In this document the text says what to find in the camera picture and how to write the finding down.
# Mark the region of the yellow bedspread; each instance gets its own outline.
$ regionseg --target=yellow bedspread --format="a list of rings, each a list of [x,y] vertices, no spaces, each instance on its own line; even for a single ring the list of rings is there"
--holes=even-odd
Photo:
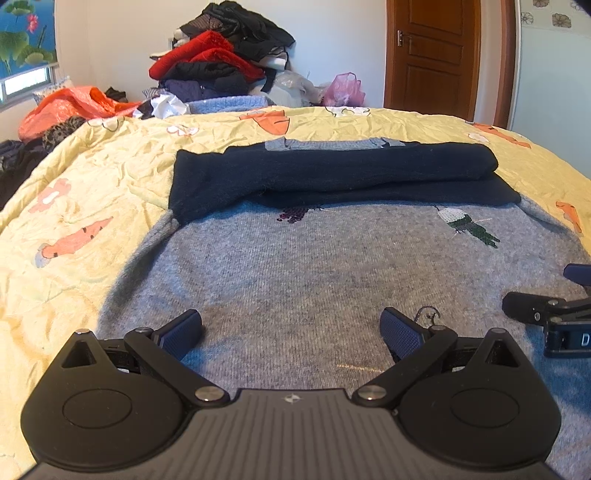
[[[482,142],[498,158],[497,173],[570,228],[580,227],[591,252],[591,181],[524,137],[453,117],[385,109],[265,112],[273,113],[90,121],[8,202],[0,215],[1,480],[33,464],[19,427],[22,405],[72,331],[96,326],[117,274],[167,208],[181,148],[222,152],[283,134],[298,140]]]

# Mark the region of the gray sweater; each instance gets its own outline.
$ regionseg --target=gray sweater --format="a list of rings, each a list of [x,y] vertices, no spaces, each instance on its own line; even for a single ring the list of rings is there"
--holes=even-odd
[[[286,145],[269,148],[293,146]],[[351,392],[392,365],[378,329],[384,307],[460,336],[503,327],[560,406],[549,464],[567,479],[587,480],[591,361],[543,357],[541,329],[501,310],[511,290],[585,296],[562,276],[570,262],[589,257],[526,198],[505,207],[379,202],[283,213],[243,203],[182,228],[169,211],[109,293],[98,336],[160,327],[194,308],[206,333],[184,363],[230,394],[241,387]]]

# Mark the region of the wall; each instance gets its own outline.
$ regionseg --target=wall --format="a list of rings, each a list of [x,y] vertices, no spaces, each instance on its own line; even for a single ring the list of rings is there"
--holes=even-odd
[[[591,178],[591,18],[570,0],[522,0],[521,10],[512,129]]]
[[[501,3],[483,0],[480,10],[480,72],[474,121],[492,125],[501,78]]]
[[[166,50],[173,31],[198,16],[207,0],[102,0],[89,2],[90,58],[97,86],[127,92],[140,100],[154,86],[148,77],[148,55]],[[355,72],[369,106],[384,102],[386,57],[386,0],[289,2],[240,0],[296,40],[292,69],[319,85],[335,75]]]
[[[70,75],[75,85],[94,83],[88,42],[86,0],[56,0],[56,48],[60,66],[56,78]],[[22,119],[37,105],[26,100],[0,112],[0,141],[18,138]]]

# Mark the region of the lotus painting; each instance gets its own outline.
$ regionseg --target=lotus painting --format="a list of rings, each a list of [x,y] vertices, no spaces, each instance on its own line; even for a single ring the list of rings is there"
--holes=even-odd
[[[57,62],[55,0],[9,0],[0,9],[0,78]]]

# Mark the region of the leopard print fabric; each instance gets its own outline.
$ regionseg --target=leopard print fabric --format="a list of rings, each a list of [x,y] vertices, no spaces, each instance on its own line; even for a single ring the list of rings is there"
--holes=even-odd
[[[45,151],[47,153],[53,152],[61,142],[78,130],[85,122],[86,120],[84,118],[75,115],[71,116],[65,122],[49,127],[43,133],[43,148]]]

